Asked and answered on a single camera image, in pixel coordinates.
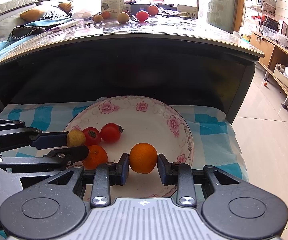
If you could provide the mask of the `large orange mandarin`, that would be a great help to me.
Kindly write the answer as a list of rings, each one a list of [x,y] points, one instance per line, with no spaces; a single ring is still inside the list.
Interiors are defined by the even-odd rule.
[[[100,164],[105,164],[108,162],[107,152],[99,145],[88,146],[88,156],[82,163],[85,169],[94,170]]]

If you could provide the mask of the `brownish yellow small fruit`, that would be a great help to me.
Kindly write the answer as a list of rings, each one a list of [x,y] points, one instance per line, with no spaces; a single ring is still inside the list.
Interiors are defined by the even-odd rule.
[[[83,146],[85,142],[86,142],[86,138],[82,131],[72,130],[67,134],[67,146],[68,147]]]

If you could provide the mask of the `oval orange mandarin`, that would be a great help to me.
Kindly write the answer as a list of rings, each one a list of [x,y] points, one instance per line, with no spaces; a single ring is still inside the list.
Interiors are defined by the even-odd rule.
[[[156,149],[148,143],[139,143],[133,146],[129,154],[129,165],[136,173],[149,174],[157,163]]]

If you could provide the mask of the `red tomato with stem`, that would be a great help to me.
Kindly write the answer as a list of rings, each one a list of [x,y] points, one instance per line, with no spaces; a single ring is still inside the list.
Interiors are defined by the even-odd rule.
[[[115,123],[108,123],[101,128],[101,138],[106,143],[115,143],[120,137],[124,129]]]

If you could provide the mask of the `blue white checkered cloth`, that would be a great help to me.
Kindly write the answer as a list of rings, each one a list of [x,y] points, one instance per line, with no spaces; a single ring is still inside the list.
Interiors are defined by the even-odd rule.
[[[98,99],[80,103],[42,105],[10,104],[2,119],[21,120],[45,132],[64,131],[78,113]],[[225,114],[212,107],[171,106],[188,124],[193,136],[192,168],[214,165],[234,176],[247,179],[245,163],[235,132]],[[88,226],[89,239],[213,239],[215,234],[193,221],[192,211],[180,211],[170,197],[116,197],[111,210],[96,211]]]

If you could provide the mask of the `white floral rimmed bowl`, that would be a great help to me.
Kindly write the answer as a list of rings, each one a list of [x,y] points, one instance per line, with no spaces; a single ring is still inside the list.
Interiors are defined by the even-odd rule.
[[[188,124],[180,113],[158,100],[143,96],[117,96],[96,102],[78,113],[64,131],[88,127],[100,129],[115,123],[123,128],[120,139],[112,144],[104,141],[108,160],[117,162],[121,154],[129,153],[138,143],[152,145],[167,160],[192,166],[194,143]],[[111,198],[116,197],[170,197],[175,196],[174,185],[161,183],[157,165],[149,174],[139,174],[129,168],[124,186],[111,186]]]

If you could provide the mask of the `dark glass-top coffee table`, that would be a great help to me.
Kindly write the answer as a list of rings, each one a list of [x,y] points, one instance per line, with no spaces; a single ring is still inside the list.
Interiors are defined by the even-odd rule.
[[[235,119],[263,52],[200,20],[84,23],[0,55],[0,108],[137,95]]]

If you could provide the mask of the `grey leather sofa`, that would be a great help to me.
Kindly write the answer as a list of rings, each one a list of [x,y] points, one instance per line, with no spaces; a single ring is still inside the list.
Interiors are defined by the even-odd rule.
[[[9,38],[13,28],[31,23],[19,15],[34,8],[45,11],[38,21],[61,20],[72,14],[72,0],[11,0],[0,4],[0,42]]]

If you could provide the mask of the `orange cushion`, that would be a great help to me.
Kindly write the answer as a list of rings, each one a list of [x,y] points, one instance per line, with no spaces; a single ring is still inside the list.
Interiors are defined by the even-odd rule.
[[[35,22],[40,20],[44,14],[44,10],[34,8],[21,13],[19,17],[27,22]]]

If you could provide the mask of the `white plastic bag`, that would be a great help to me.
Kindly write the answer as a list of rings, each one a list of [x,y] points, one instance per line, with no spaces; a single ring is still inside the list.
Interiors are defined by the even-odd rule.
[[[72,18],[87,19],[101,12],[98,0],[73,0]]]

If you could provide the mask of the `small peach fruit on table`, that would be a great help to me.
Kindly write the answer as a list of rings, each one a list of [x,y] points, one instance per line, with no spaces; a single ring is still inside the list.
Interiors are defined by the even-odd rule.
[[[103,21],[103,17],[102,15],[94,15],[92,20],[95,22],[95,23],[100,23]]]

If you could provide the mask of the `wooden tv cabinet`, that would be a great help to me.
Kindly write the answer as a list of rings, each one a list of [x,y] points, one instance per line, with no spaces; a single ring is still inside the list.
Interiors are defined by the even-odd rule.
[[[288,109],[288,78],[282,71],[288,67],[288,50],[276,42],[268,39],[259,33],[252,33],[250,44],[264,53],[264,57],[258,63],[265,69],[263,80],[268,83],[272,77],[286,94],[285,100],[281,103],[284,109]]]

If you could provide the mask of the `small red fruit on table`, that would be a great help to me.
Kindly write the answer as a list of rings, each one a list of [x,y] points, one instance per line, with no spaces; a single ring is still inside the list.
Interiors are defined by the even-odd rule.
[[[104,20],[107,20],[110,18],[110,12],[109,11],[104,11],[101,13],[101,16]]]

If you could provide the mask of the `yellow fruit on table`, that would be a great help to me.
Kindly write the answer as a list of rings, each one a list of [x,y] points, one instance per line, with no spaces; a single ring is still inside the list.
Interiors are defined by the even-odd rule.
[[[127,12],[121,12],[117,16],[117,21],[121,24],[127,23],[130,19],[130,16]]]

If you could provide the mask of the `orange fruit on table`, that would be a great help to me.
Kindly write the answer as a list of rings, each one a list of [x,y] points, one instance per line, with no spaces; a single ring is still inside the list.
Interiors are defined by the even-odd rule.
[[[147,7],[147,12],[149,13],[149,15],[155,16],[159,13],[159,8],[157,5],[151,4]]]

